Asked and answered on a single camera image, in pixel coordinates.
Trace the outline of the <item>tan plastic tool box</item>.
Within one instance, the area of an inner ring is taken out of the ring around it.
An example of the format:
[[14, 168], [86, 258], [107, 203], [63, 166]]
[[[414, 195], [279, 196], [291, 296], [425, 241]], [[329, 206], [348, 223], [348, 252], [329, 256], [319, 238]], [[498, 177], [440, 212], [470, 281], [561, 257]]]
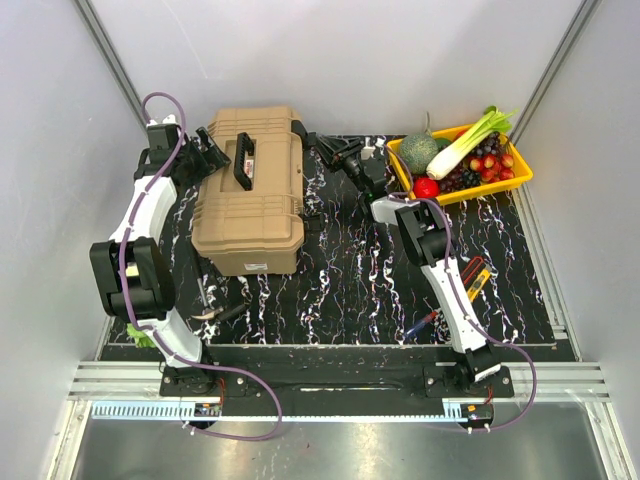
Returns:
[[192, 244], [224, 276], [292, 274], [304, 242], [303, 143], [289, 106], [219, 110], [207, 131], [230, 164], [201, 184]]

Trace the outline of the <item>claw hammer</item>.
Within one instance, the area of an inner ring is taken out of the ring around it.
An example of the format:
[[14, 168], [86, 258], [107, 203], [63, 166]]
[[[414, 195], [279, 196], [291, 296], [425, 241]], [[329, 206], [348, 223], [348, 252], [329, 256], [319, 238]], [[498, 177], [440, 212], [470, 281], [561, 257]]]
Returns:
[[222, 307], [213, 307], [208, 300], [205, 285], [203, 281], [203, 272], [200, 265], [199, 254], [195, 250], [191, 241], [188, 242], [188, 252], [190, 255], [191, 264], [196, 277], [196, 282], [199, 289], [200, 299], [203, 304], [203, 313], [201, 315], [192, 315], [191, 318], [199, 321], [213, 320], [217, 315], [223, 311]]

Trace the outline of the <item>black rubber mallet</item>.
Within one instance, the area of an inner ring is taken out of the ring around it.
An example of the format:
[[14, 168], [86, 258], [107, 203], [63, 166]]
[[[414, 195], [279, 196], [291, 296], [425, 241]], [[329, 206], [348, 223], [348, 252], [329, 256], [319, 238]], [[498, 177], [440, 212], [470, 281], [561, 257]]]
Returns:
[[217, 316], [216, 319], [220, 322], [226, 322], [236, 319], [239, 316], [244, 315], [248, 310], [247, 304], [238, 304], [232, 307], [228, 307], [222, 310]]

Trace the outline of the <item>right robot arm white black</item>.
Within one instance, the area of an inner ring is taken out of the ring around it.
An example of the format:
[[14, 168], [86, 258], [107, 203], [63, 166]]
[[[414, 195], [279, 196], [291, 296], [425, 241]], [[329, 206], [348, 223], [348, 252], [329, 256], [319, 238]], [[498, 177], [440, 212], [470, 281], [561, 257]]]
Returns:
[[486, 389], [501, 369], [488, 335], [479, 325], [461, 279], [446, 216], [435, 200], [411, 200], [389, 193], [385, 178], [375, 179], [360, 159], [364, 143], [312, 133], [308, 147], [332, 172], [343, 172], [359, 191], [359, 205], [377, 223], [399, 229], [409, 261], [420, 268], [436, 295], [456, 353], [453, 378], [469, 396]]

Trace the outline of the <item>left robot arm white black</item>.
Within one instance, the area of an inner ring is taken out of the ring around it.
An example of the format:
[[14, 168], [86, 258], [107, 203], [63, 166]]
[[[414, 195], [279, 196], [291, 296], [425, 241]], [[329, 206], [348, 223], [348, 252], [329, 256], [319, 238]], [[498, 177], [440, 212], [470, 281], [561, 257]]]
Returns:
[[158, 242], [179, 192], [231, 160], [206, 129], [190, 136], [173, 114], [150, 120], [146, 133], [149, 145], [139, 157], [126, 213], [108, 240], [91, 246], [89, 258], [105, 312], [149, 339], [167, 366], [185, 368], [184, 386], [205, 395], [215, 387], [217, 372], [203, 360], [203, 342], [175, 306], [172, 272]]

